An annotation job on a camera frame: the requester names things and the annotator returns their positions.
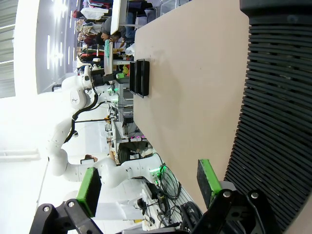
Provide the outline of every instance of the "person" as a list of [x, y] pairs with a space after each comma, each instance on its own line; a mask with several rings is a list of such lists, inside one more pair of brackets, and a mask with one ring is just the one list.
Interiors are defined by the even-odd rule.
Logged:
[[94, 8], [82, 8], [81, 11], [75, 10], [72, 16], [76, 19], [85, 17], [88, 20], [100, 20], [104, 14], [107, 13], [106, 9], [94, 7]]
[[102, 33], [98, 33], [97, 35], [96, 35], [96, 43], [97, 44], [99, 44], [99, 45], [105, 45], [105, 41], [106, 40], [109, 40], [109, 37], [107, 37], [107, 38], [102, 38]]
[[94, 157], [92, 155], [85, 155], [84, 159], [94, 159], [94, 162], [97, 162], [98, 161], [98, 158], [97, 157]]
[[84, 19], [79, 19], [77, 22], [76, 22], [76, 25], [79, 26], [79, 25], [86, 25], [86, 22], [84, 21]]
[[147, 151], [149, 148], [151, 148], [151, 145], [147, 141], [120, 143], [117, 151], [118, 161], [120, 164], [122, 164], [130, 160], [130, 156], [133, 155], [131, 151], [137, 152], [142, 155], [143, 152]]
[[[151, 7], [153, 7], [153, 5], [145, 0], [129, 2], [129, 11], [126, 18], [126, 23], [134, 24], [136, 20], [136, 14], [145, 14], [144, 10]], [[110, 41], [118, 41], [120, 38], [122, 38], [120, 47], [123, 47], [126, 42], [135, 41], [136, 29], [134, 29], [134, 27], [120, 26], [117, 32], [111, 34], [111, 24], [112, 17], [109, 17], [105, 22], [102, 23], [101, 38], [103, 41], [106, 41], [107, 39]]]
[[97, 35], [84, 35], [82, 33], [79, 33], [78, 34], [78, 41], [83, 41], [84, 43], [86, 43], [88, 46], [92, 46], [92, 45], [95, 45], [97, 44], [96, 42], [96, 36]]
[[92, 24], [88, 23], [85, 25], [78, 25], [76, 27], [76, 32], [81, 32], [83, 34], [98, 34], [101, 31], [101, 25], [100, 24]]

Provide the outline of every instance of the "white table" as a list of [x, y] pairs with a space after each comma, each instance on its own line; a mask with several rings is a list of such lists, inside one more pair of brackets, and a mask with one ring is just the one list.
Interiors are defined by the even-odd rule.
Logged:
[[113, 60], [113, 43], [109, 43], [109, 57], [104, 56], [104, 72], [105, 74], [113, 73], [113, 65], [130, 64], [127, 60]]
[[[150, 80], [149, 95], [134, 96], [135, 123], [202, 211], [197, 160], [209, 158], [224, 178], [242, 102], [248, 26], [238, 0], [193, 0], [136, 32], [135, 59], [150, 62]], [[194, 41], [190, 29], [205, 42]]]
[[114, 34], [119, 26], [142, 27], [138, 24], [126, 24], [127, 19], [127, 0], [114, 0], [112, 10], [111, 34]]

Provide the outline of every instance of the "desk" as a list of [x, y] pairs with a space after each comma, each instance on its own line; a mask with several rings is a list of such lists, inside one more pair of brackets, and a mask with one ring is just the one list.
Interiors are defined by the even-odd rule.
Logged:
[[197, 160], [210, 159], [224, 178], [242, 102], [248, 26], [238, 0], [193, 0], [136, 32], [135, 58], [150, 61], [150, 90], [134, 96], [135, 123], [202, 211]]
[[113, 73], [113, 65], [130, 64], [127, 60], [113, 60], [113, 43], [109, 43], [109, 57], [104, 56], [104, 72], [105, 74]]
[[127, 6], [127, 0], [114, 0], [112, 9], [111, 35], [118, 30], [119, 26], [142, 27], [142, 25], [137, 24], [126, 24]]

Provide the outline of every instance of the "black grille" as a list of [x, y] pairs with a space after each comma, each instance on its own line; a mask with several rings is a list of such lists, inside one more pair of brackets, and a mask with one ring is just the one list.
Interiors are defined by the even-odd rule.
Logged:
[[252, 25], [243, 105], [225, 180], [266, 193], [282, 230], [312, 187], [312, 26]]

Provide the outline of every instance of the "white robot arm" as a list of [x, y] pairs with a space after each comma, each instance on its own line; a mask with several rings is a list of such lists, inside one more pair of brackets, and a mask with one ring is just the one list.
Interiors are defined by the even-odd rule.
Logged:
[[[88, 103], [91, 103], [92, 97], [89, 96], [90, 92], [86, 93], [86, 91], [90, 91], [93, 88], [91, 80], [90, 68], [86, 66], [83, 76], [73, 76], [63, 81], [62, 92], [70, 91], [70, 101], [74, 109], [80, 111], [82, 108], [85, 109], [90, 106]], [[107, 91], [109, 86], [103, 85], [99, 88]], [[104, 96], [105, 101], [118, 100], [118, 96], [102, 96]], [[65, 119], [55, 126], [53, 132], [49, 135], [45, 153], [49, 156], [50, 170], [53, 175], [64, 176], [69, 181], [82, 181], [85, 171], [90, 165], [70, 164], [66, 151], [61, 148], [72, 130], [74, 118], [77, 117], [73, 116], [72, 118]], [[105, 158], [93, 166], [98, 168], [105, 185], [115, 187], [126, 179], [138, 176], [143, 176], [153, 183], [154, 176], [150, 173], [150, 170], [159, 168], [161, 166], [161, 160], [159, 156], [152, 156], [127, 161], [121, 166], [116, 166], [112, 159]]]

